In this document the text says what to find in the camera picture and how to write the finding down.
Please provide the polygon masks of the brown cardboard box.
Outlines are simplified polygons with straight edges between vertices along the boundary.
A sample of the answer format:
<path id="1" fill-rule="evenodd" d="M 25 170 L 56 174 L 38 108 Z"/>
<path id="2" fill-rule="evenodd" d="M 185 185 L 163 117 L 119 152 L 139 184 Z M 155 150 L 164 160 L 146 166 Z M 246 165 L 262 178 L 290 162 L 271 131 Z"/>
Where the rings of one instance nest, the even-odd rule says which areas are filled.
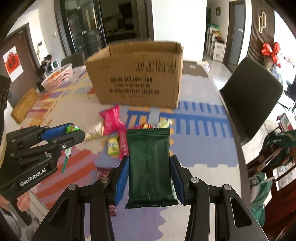
<path id="1" fill-rule="evenodd" d="M 178 106 L 183 70 L 180 43 L 113 44 L 90 56 L 85 66 L 101 104 Z"/>

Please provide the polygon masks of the white basket of oranges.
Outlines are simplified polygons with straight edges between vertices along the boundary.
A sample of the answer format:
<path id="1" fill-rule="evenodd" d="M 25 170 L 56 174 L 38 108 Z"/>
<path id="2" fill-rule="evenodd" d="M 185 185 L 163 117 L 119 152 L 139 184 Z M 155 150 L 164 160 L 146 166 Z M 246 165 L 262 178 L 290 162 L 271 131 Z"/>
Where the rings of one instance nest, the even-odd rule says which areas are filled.
<path id="1" fill-rule="evenodd" d="M 54 71 L 51 75 L 49 75 L 41 85 L 46 90 L 46 92 L 50 92 L 54 89 L 57 89 L 65 82 L 67 82 L 73 76 L 72 64 L 66 64 L 56 71 Z"/>

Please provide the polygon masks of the red gold candy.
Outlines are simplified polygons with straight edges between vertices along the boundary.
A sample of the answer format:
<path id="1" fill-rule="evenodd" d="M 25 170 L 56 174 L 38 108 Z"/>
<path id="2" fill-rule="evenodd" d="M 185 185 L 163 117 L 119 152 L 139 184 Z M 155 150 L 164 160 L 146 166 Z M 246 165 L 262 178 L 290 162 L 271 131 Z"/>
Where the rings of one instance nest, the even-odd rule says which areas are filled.
<path id="1" fill-rule="evenodd" d="M 141 128 L 141 129 L 150 129 L 150 128 L 153 128 L 153 126 L 151 124 L 149 124 L 148 122 L 145 122 L 139 128 Z"/>

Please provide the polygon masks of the colourful patterned table mat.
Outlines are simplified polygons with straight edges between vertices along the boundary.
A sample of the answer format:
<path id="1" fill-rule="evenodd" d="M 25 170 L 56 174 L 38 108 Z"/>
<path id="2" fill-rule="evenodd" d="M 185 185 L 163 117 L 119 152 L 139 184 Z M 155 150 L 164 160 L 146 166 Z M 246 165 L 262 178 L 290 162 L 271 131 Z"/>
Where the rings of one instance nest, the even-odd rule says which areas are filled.
<path id="1" fill-rule="evenodd" d="M 56 123 L 73 121 L 75 124 L 94 123 L 99 120 L 95 113 L 109 107 L 99 104 L 97 97 L 90 101 L 82 98 L 67 100 L 63 107 L 56 111 Z M 140 198 L 140 188 L 145 191 L 147 177 L 140 174 L 147 171 L 148 154 L 163 152 L 165 157 L 159 158 L 158 163 L 166 163 L 164 171 L 169 170 L 169 155 L 176 155 L 181 166 L 188 168 L 193 176 L 201 178 L 207 184 L 221 186 L 229 183 L 241 194 L 239 161 L 241 161 L 241 145 L 234 123 L 227 113 L 222 97 L 208 77 L 194 74 L 182 76 L 181 100 L 177 109 L 165 110 L 142 107 L 120 107 L 120 116 L 128 129 L 148 121 L 153 126 L 160 120 L 173 120 L 171 134 L 162 138 L 169 143 L 161 147 L 161 141 L 153 136 L 130 135 L 128 131 L 127 144 L 131 152 L 129 164 L 129 179 L 123 200 L 116 207 L 116 216 L 111 217 L 115 240 L 184 240 L 186 226 L 189 220 L 189 206 L 173 205 L 169 207 L 137 207 L 125 208 L 128 202 L 144 204 L 148 201 L 147 193 Z M 66 111 L 65 104 L 76 104 Z M 79 186 L 94 181 L 94 166 L 111 169 L 119 165 L 118 159 L 108 157 L 107 144 L 100 141 L 88 141 L 74 148 L 74 157 L 66 169 L 66 174 L 58 171 L 49 181 L 37 186 L 37 196 L 44 204 L 51 207 L 53 201 L 61 195 L 67 184 L 77 183 Z"/>

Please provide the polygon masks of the dark green snack packet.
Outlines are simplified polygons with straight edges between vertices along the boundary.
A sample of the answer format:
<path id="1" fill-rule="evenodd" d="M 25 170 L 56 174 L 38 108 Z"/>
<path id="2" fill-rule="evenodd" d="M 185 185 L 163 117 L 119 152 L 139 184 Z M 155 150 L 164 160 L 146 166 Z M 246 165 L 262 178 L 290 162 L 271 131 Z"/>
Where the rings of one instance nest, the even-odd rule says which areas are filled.
<path id="1" fill-rule="evenodd" d="M 128 130 L 127 209 L 177 205 L 170 172 L 170 129 Z"/>

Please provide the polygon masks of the black chair far left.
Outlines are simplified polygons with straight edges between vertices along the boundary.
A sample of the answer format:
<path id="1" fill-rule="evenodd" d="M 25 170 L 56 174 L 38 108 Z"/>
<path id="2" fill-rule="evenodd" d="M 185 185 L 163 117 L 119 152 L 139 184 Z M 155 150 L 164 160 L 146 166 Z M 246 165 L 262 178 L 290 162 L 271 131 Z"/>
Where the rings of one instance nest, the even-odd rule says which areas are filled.
<path id="1" fill-rule="evenodd" d="M 71 56 L 64 58 L 61 61 L 61 66 L 72 64 L 72 68 L 83 66 L 85 62 L 84 52 L 78 52 Z"/>

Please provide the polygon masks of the maroon striped snack bar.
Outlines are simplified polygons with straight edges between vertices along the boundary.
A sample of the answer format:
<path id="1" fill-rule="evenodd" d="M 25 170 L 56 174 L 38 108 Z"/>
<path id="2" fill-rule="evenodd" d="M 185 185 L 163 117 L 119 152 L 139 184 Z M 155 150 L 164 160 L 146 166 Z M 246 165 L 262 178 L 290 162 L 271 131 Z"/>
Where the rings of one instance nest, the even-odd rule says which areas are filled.
<path id="1" fill-rule="evenodd" d="M 103 177 L 107 177 L 111 171 L 111 168 L 97 167 L 97 180 Z M 114 205 L 109 206 L 109 213 L 111 216 L 116 216 L 116 207 Z"/>

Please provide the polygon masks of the black chair behind box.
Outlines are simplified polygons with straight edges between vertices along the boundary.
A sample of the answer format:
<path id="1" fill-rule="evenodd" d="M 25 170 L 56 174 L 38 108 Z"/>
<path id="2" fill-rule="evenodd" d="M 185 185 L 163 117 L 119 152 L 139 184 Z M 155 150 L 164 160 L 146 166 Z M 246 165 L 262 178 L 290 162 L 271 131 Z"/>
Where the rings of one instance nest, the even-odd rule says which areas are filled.
<path id="1" fill-rule="evenodd" d="M 134 39 L 116 40 L 116 41 L 107 43 L 107 46 L 121 44 L 121 43 L 140 42 L 140 41 L 152 41 L 152 39 L 151 38 L 134 38 Z"/>

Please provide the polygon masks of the yellow woven box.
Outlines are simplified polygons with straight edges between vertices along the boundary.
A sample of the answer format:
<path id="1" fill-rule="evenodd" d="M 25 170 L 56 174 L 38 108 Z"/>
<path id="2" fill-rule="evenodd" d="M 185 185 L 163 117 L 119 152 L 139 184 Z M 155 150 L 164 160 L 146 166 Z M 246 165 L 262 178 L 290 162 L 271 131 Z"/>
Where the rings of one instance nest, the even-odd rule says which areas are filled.
<path id="1" fill-rule="evenodd" d="M 13 108 L 11 112 L 13 120 L 20 125 L 39 98 L 36 89 L 31 88 Z"/>

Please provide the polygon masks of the wooden chair with clothes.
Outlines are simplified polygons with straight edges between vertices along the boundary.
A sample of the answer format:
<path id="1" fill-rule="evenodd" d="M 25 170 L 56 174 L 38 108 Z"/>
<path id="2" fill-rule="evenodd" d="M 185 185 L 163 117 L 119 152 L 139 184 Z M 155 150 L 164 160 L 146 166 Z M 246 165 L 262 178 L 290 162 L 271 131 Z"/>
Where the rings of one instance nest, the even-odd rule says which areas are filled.
<path id="1" fill-rule="evenodd" d="M 295 130 L 271 132 L 258 156 L 247 164 L 250 210 L 269 240 L 281 240 L 290 228 L 295 240 L 295 180 L 278 182 L 295 170 Z"/>

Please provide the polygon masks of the pink snack packet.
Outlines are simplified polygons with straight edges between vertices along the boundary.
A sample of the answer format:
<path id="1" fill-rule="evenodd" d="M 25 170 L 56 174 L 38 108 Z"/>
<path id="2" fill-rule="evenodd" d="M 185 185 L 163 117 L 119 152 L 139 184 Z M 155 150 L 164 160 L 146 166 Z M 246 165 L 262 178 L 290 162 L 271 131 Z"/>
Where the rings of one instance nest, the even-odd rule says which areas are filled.
<path id="1" fill-rule="evenodd" d="M 128 144 L 126 140 L 126 129 L 118 131 L 118 144 L 119 144 L 119 159 L 122 160 L 124 156 L 128 156 Z"/>
<path id="2" fill-rule="evenodd" d="M 125 129 L 125 124 L 120 119 L 119 105 L 100 111 L 99 115 L 103 118 L 104 136 Z"/>

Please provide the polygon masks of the red foil balloon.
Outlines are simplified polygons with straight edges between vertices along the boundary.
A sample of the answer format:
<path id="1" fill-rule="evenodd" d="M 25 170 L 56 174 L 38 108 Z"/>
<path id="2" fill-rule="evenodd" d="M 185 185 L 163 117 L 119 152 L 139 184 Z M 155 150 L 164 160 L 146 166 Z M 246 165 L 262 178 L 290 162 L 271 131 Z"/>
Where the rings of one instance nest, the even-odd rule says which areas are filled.
<path id="1" fill-rule="evenodd" d="M 281 48 L 278 42 L 275 42 L 272 47 L 268 43 L 263 43 L 261 53 L 263 56 L 270 56 L 273 63 L 281 68 L 281 62 L 278 57 L 280 50 Z"/>

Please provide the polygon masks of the yellow green candy packet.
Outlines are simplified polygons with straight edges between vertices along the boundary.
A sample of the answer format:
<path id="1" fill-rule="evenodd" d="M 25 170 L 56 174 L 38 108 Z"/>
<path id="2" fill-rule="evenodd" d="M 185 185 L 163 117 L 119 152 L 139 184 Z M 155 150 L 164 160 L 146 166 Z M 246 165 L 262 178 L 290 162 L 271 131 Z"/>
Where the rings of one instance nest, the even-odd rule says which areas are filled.
<path id="1" fill-rule="evenodd" d="M 107 154 L 109 156 L 119 155 L 120 147 L 117 137 L 112 137 L 107 140 Z"/>

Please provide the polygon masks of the green lollipop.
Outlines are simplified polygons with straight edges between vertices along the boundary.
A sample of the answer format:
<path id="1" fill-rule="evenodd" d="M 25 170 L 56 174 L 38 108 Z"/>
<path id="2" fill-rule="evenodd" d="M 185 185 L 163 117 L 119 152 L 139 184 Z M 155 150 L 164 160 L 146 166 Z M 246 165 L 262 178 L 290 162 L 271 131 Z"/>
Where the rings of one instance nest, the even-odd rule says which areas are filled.
<path id="1" fill-rule="evenodd" d="M 70 125 L 70 126 L 67 126 L 66 133 L 72 133 L 72 132 L 75 132 L 78 130 L 81 130 L 81 128 L 79 128 L 79 126 Z M 65 173 L 67 162 L 68 162 L 69 158 L 71 157 L 71 153 L 72 153 L 72 147 L 69 147 L 65 150 L 65 161 L 63 164 L 63 168 L 62 168 L 62 173 Z"/>

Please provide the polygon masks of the pale green candy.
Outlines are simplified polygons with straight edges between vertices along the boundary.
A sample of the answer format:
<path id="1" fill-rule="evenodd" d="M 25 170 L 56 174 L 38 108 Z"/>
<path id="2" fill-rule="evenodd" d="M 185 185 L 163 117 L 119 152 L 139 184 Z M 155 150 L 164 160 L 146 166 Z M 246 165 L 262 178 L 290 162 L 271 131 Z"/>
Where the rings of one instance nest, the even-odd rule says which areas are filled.
<path id="1" fill-rule="evenodd" d="M 161 119 L 158 122 L 158 128 L 169 128 L 173 124 L 173 120 L 168 118 L 168 119 Z"/>

